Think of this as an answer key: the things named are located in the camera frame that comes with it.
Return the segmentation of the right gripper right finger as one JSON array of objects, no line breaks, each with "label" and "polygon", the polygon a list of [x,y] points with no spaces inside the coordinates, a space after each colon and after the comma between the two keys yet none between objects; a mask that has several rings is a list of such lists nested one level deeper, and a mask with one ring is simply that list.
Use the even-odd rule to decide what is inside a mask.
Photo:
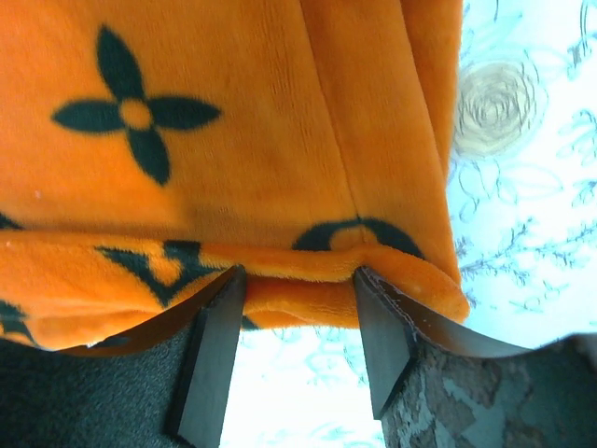
[{"label": "right gripper right finger", "polygon": [[388,447],[592,447],[596,338],[526,349],[354,274],[372,413]]}]

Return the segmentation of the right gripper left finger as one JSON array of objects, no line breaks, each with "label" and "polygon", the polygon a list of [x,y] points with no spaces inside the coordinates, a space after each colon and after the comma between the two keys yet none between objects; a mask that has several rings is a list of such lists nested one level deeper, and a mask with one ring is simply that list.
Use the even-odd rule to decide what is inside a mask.
[{"label": "right gripper left finger", "polygon": [[246,274],[93,347],[1,344],[5,447],[216,447],[243,320]]}]

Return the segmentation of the orange patterned pillowcase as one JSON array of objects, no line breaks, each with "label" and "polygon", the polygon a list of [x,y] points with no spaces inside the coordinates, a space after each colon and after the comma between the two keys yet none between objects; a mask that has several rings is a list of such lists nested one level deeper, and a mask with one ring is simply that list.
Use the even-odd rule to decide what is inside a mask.
[{"label": "orange patterned pillowcase", "polygon": [[1,336],[99,343],[248,275],[354,328],[362,266],[456,322],[459,1],[5,1]]}]

